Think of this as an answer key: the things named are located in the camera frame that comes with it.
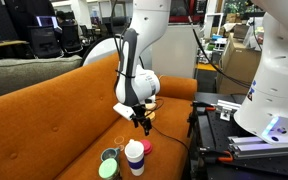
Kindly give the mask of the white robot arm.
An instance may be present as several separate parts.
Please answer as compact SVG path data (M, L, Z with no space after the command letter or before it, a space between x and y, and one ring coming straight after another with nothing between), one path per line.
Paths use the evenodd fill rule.
M145 116L145 100L160 91L160 81L152 70L141 67L142 52L166 32L171 0L133 0L130 26L123 33L120 47L115 95L120 104L130 107L129 118L134 126L141 125L146 136L152 129Z

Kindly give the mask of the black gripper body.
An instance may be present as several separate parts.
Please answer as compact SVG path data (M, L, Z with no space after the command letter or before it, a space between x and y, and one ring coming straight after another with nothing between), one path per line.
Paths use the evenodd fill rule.
M132 115L133 120L144 120L147 119L148 116L146 115L146 107L144 105L135 105L132 107L134 114Z

